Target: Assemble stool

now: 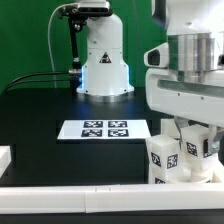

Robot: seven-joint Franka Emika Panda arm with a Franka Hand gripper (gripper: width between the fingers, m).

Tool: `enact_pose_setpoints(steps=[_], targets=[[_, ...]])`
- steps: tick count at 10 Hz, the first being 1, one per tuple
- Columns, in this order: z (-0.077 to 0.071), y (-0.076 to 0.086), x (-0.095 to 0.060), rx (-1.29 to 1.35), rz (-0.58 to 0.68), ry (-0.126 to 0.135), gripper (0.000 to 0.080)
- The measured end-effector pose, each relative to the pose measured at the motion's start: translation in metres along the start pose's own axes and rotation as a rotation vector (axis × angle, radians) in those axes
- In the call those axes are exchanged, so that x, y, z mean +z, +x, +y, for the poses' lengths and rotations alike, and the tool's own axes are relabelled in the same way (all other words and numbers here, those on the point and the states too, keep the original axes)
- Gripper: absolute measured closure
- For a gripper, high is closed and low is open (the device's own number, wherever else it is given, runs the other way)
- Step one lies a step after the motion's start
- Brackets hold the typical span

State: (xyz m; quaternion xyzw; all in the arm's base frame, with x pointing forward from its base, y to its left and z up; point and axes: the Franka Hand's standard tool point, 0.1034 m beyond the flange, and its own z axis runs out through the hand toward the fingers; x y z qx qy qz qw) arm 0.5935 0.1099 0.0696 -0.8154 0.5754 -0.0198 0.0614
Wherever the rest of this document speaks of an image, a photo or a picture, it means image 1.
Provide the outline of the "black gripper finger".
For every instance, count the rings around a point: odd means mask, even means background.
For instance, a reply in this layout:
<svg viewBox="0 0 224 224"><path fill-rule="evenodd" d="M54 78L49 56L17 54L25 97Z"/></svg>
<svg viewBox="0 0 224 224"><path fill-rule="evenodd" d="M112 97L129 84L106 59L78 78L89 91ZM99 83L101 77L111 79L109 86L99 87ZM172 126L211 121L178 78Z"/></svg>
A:
<svg viewBox="0 0 224 224"><path fill-rule="evenodd" d="M188 119L178 117L178 116L174 117L174 123L176 125L176 128L177 128L180 136L182 135L182 129L189 126ZM182 145L182 143L183 143L183 137L181 136L179 138L179 145Z"/></svg>
<svg viewBox="0 0 224 224"><path fill-rule="evenodd" d="M210 128L208 137L208 151L211 154L218 153L221 148L221 141L224 138L224 129Z"/></svg>

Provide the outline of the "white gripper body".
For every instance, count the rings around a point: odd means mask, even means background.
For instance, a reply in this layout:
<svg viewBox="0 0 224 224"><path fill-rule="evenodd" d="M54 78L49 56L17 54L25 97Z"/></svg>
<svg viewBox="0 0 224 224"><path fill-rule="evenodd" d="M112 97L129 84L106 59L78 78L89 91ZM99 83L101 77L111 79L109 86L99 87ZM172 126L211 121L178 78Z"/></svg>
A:
<svg viewBox="0 0 224 224"><path fill-rule="evenodd" d="M203 83L190 83L167 69L149 69L145 88L151 110L224 127L223 70L206 73Z"/></svg>

